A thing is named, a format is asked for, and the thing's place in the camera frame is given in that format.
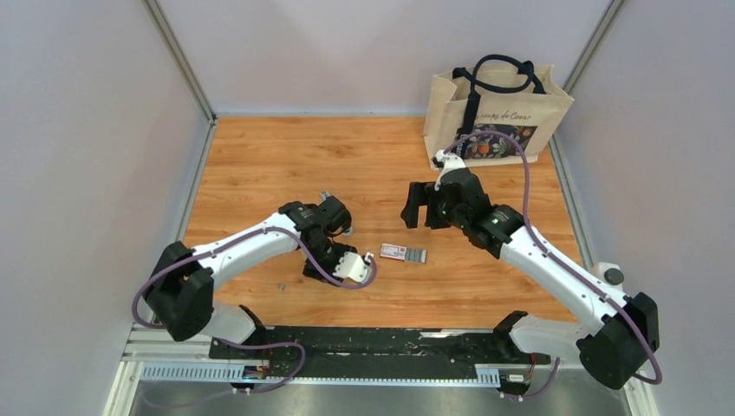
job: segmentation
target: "robotic arm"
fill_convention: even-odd
[[[470,243],[520,269],[566,306],[579,324],[545,321],[516,311],[497,327],[507,332],[524,353],[544,353],[567,362],[581,362],[603,385],[620,389],[647,360],[647,353],[608,297],[621,305],[643,333],[648,346],[659,346],[658,310],[644,293],[628,296],[621,288],[620,271],[612,264],[587,272],[557,250],[508,205],[493,205],[477,176],[455,154],[439,151],[433,159],[441,168],[436,182],[412,182],[400,214],[408,228],[418,225],[419,207],[426,205],[425,226],[454,226]],[[545,250],[538,246],[543,244]],[[592,290],[557,261],[598,290]],[[602,291],[606,297],[598,295]]]
[[[246,308],[214,301],[214,291],[252,266],[300,247],[311,255],[304,264],[305,276],[335,285],[347,278],[367,285],[374,277],[373,255],[361,257],[355,247],[332,240],[351,229],[345,205],[326,192],[319,205],[291,202],[262,223],[214,243],[191,249],[180,241],[170,244],[154,276],[187,258],[205,255],[174,266],[150,285],[143,298],[175,341],[204,334],[242,343],[255,331],[254,316]]]

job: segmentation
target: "navy blue bag handle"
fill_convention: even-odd
[[[528,75],[528,78],[526,79],[526,82],[518,87],[499,87],[496,85],[491,85],[485,82],[478,81],[478,71],[482,64],[488,61],[508,62],[509,64],[518,68],[518,73],[520,75]],[[533,82],[533,94],[546,94],[546,91],[543,89],[543,84],[541,83],[541,80],[539,80],[536,74],[534,74],[533,69],[533,62],[531,61],[520,62],[519,60],[511,58],[510,56],[498,54],[488,55],[480,59],[477,65],[475,65],[472,74],[470,74],[470,71],[468,71],[467,68],[455,68],[452,71],[453,79],[464,76],[464,78],[467,78],[470,81],[470,94],[467,97],[465,117],[462,122],[462,127],[457,130],[457,135],[461,137],[461,135],[463,134],[472,133],[472,129],[474,128],[474,123],[475,119],[478,116],[478,109],[481,99],[480,94],[477,92],[477,90],[475,90],[476,85],[493,93],[514,94],[520,93],[521,91],[525,90]]]

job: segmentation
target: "wood grain surface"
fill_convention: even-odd
[[[472,247],[459,230],[406,229],[399,215],[408,183],[437,178],[426,160],[422,128],[420,118],[220,119],[187,245],[249,228],[290,201],[318,204],[319,192],[329,191],[353,216],[354,235],[338,241],[361,254],[377,255],[382,243],[428,252],[426,264],[378,258],[378,276],[362,290],[302,276],[302,253],[293,252],[247,270],[215,297],[247,305],[267,325],[492,328],[516,309],[573,320],[530,278]],[[520,165],[473,172],[493,203],[521,209]],[[548,150],[531,165],[530,193],[534,225],[579,260]]]

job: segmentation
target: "wooden table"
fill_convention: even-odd
[[[426,264],[379,258],[378,276],[362,290],[302,276],[302,253],[293,252],[244,272],[215,297],[247,305],[266,325],[492,328],[516,309],[573,320],[539,285],[472,247],[459,230],[406,229],[399,215],[408,183],[437,178],[426,160],[422,127],[420,118],[220,119],[187,245],[249,228],[290,201],[318,203],[319,192],[329,191],[353,216],[354,235],[338,241],[361,254],[377,255],[382,243],[428,252]],[[521,209],[520,165],[473,172],[492,202]],[[579,260],[548,151],[531,166],[530,217],[551,243]]]

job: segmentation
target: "scratched black surface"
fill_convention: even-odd
[[[445,338],[422,336],[436,328],[274,327],[254,334],[248,344],[298,341],[306,349],[302,377],[396,379],[474,379],[475,364],[530,364],[530,357],[493,333],[465,333]],[[222,344],[210,349],[214,359],[270,358],[269,374],[284,376],[299,361],[296,348],[246,352]],[[537,354],[538,364],[548,355]]]

